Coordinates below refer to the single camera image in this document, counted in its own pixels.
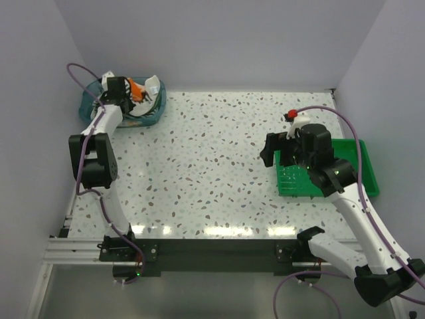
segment blue basket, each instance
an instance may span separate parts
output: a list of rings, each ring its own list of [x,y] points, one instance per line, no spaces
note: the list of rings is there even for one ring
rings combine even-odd
[[[144,85],[145,81],[148,78],[132,78],[132,79],[134,80],[134,82]],[[162,113],[164,113],[165,104],[167,103],[167,93],[165,91],[165,85],[162,81],[160,82],[161,82],[161,88],[159,90],[158,97],[155,101],[155,105],[153,106],[152,111],[150,111],[148,114],[143,115],[139,118],[124,116],[123,121],[121,122],[120,125],[118,125],[119,128],[152,126],[158,123]],[[102,86],[100,85],[98,81],[94,81],[93,83],[90,83],[86,88],[87,90],[92,92],[94,95],[98,96],[100,94]],[[80,108],[78,110],[78,114],[80,115],[84,123],[86,123],[87,125],[89,125],[92,122],[90,115],[93,111],[93,101],[94,99],[91,97],[91,95],[89,95],[86,91],[84,91],[82,94],[82,101],[81,101]]]

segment green basket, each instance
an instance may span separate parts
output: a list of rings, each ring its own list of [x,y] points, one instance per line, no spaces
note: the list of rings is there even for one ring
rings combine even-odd
[[[332,140],[332,146],[335,150],[335,157],[343,158],[351,162],[357,170],[357,151],[355,140]],[[372,164],[367,154],[365,143],[360,140],[361,159],[363,164],[363,185],[369,197],[379,194],[379,188]],[[275,152],[274,159],[276,170],[278,172],[278,188],[281,196],[319,196],[323,197],[319,188],[314,186],[305,169],[296,165],[283,167],[279,165],[280,151]]]

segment tabletop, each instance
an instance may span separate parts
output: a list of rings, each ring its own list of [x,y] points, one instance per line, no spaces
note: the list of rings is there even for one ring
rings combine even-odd
[[[280,197],[276,168],[259,157],[267,133],[284,132],[284,113],[321,105],[326,92],[168,92],[159,123],[117,129],[118,195],[137,238],[292,239],[320,226],[354,239],[322,197]],[[311,122],[342,138],[337,117],[312,110]],[[76,197],[68,237],[102,238],[91,195]]]

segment red object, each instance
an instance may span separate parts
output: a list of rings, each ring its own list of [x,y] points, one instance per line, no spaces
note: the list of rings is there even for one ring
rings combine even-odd
[[[296,117],[297,117],[297,115],[298,115],[297,110],[290,110],[290,111],[288,112],[288,118],[296,118]]]

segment gray floor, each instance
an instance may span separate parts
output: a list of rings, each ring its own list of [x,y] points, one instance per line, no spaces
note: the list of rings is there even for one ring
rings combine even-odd
[[[43,319],[273,318],[272,296],[283,277],[250,273],[166,272],[126,286],[112,283],[111,266],[56,266],[44,300]],[[371,308],[346,279],[322,278],[344,319],[391,319],[387,304]],[[280,319],[336,319],[320,292],[291,280],[278,297]]]

